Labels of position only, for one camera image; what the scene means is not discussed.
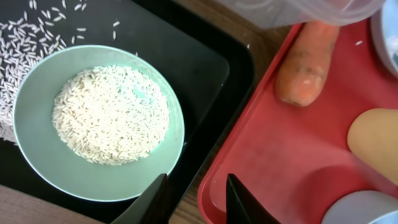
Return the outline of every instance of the red tray rim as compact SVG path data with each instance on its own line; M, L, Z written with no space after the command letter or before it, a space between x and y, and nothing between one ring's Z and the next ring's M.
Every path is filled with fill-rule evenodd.
M198 189L198 208L202 217L205 219L207 223L214 223L209 216L206 214L206 210L209 208L204 208L203 201L205 197L209 197L210 199L210 185L209 181L214 177L216 174L219 166L224 161L226 156L229 153L229 150L232 148L233 144L237 140L241 130L245 127L250 115L252 114L253 110L255 109L258 99L261 96L264 88L267 88L269 81L273 74L275 74L276 68L279 67L282 59L285 57L288 49L292 46L297 34L300 32L302 24L296 24L292 26L289 33L287 34L283 44L281 45L279 51L276 53L274 59L272 59L271 64L269 65L266 73L264 74L263 78L261 79L260 83L258 84L256 90L254 91L252 97L250 98L248 104L245 106L242 114L240 115L239 119L237 120L236 124L232 128L232 131L228 135L226 141L222 145L220 151L218 152L217 156L215 157L213 163L211 164L209 170L207 171L206 175L204 176L202 182L200 183Z

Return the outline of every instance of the orange carrot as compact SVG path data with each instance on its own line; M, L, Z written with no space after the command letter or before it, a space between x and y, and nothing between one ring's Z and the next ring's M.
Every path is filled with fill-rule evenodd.
M282 101L308 106L319 96L339 30L321 21L304 25L277 75L275 90Z

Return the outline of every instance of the transparent container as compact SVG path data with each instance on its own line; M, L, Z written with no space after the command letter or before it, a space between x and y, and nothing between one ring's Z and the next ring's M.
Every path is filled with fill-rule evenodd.
M361 21L384 0L215 0L262 29L312 20L343 26Z

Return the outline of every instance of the table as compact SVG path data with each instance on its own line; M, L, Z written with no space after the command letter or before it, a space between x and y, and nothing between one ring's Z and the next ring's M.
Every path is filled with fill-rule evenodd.
M225 32L241 41L244 45L250 46L256 69L256 85L262 78L289 31L289 27L260 30L248 21L235 15L227 8L215 3L213 0L174 1L185 6L220 29L223 29ZM198 188L212 160L220 149L222 142L228 136L232 127L233 123L229 124L225 133L220 138L219 143L212 149L210 156L199 170L186 196L184 196L176 211L174 211L169 221L170 224L205 223L197 207ZM101 222L41 199L31 197L30 195L0 186L0 223L100 224Z

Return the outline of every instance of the rice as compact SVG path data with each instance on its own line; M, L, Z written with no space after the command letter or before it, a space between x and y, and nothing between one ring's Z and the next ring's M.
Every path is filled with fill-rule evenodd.
M131 67L84 70L54 99L52 122L61 140L88 162L121 165L146 157L164 140L166 97Z

